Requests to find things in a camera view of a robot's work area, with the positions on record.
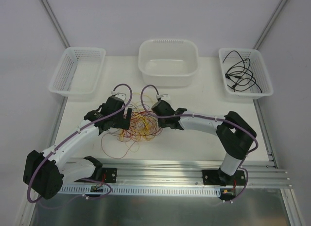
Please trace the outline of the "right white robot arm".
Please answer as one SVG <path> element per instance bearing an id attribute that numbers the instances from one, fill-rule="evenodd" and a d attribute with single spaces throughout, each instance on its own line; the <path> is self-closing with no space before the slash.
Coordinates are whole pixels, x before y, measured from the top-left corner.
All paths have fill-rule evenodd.
<path id="1" fill-rule="evenodd" d="M 158 100 L 152 106 L 152 112 L 161 128 L 194 130 L 217 136 L 226 155 L 216 175 L 209 178 L 214 185 L 226 186 L 234 181 L 239 166 L 252 152 L 252 144 L 259 145 L 254 129 L 234 111 L 220 117 L 207 116 L 185 108 L 174 110 L 168 102 Z"/>

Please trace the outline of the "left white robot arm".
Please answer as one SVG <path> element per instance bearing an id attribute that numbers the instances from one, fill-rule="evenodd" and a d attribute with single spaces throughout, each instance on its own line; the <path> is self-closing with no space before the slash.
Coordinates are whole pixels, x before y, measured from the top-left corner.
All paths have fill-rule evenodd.
<path id="1" fill-rule="evenodd" d="M 126 129 L 131 112 L 125 113 L 126 95 L 113 93 L 98 109 L 89 111 L 79 126 L 62 142 L 42 152 L 31 151 L 26 158 L 23 182 L 29 190 L 46 200 L 54 197 L 63 185 L 88 178 L 92 182 L 103 179 L 103 165 L 92 156 L 75 163 L 68 160 L 110 128 Z"/>

